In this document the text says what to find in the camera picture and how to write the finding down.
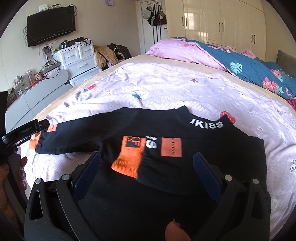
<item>beige wall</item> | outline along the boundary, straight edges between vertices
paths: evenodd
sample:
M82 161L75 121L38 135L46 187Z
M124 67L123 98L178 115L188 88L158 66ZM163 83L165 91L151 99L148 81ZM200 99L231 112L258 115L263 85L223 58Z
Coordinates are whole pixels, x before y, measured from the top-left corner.
M266 21L265 61L275 62L278 50L296 57L296 42L286 24L266 0L261 1Z
M94 44L106 46L110 43L128 47L132 56L140 54L140 43L136 16L136 5L131 0L115 0L109 7L105 0L29 0L15 15L0 38L0 91L12 86L17 75L28 69L40 69L45 60L42 48L45 45L26 47L22 36L27 16L38 12L41 4L74 4L78 8L75 17L76 31L62 36L53 44L56 47L63 39L72 40L81 36L92 39ZM44 23L54 24L54 19Z

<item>cream wardrobe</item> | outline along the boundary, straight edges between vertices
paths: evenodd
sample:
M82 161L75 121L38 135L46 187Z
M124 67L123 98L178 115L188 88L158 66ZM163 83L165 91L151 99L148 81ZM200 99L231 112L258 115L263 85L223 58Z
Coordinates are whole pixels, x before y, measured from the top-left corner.
M264 60L265 18L260 0L165 0L169 37L183 37Z

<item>shirt sleeve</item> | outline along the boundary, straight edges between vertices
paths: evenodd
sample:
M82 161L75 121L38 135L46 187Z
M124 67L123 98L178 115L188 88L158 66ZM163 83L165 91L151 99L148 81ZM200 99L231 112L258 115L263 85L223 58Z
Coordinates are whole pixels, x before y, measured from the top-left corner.
M120 108L76 120L57 124L41 132L35 151L39 154L65 154L91 152L100 147L100 142L122 130L136 117L138 108Z

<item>white door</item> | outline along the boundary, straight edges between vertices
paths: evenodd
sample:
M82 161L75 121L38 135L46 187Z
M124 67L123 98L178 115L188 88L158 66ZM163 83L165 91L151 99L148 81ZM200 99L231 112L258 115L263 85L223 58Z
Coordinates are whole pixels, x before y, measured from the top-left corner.
M261 0L248 0L248 4L263 11Z
M203 41L221 44L222 23L219 0L201 0Z
M237 50L237 17L234 0L219 0L221 10L221 45Z
M185 36L188 39L203 41L202 9L200 0L183 0L185 12Z
M185 37L185 16L182 0L165 0L168 37Z
M159 9L162 8L163 12L165 13L165 5L162 4L164 0L153 0L153 1L145 1L141 2L141 10L139 15L141 16L142 10L146 9L148 6L151 6L152 8L155 6L156 11L158 12L158 6ZM150 47L154 44L156 44L158 41L162 39L166 39L168 37L168 30L167 25L158 25L158 26L151 26L148 23L147 19L144 19L141 17L141 31L140 31L140 40L141 45L143 46L143 49L145 53L150 49Z
M253 34L251 33L251 15L250 6L244 2L236 1L238 18L238 51L251 49Z
M250 6L252 20L253 41L251 51L260 59L265 60L266 53L266 27L264 13Z

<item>black monitor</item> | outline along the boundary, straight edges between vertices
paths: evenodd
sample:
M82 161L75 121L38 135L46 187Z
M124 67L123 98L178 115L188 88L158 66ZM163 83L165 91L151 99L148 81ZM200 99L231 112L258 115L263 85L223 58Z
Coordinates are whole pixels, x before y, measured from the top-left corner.
M74 6L59 7L28 16L28 47L75 31L74 10Z

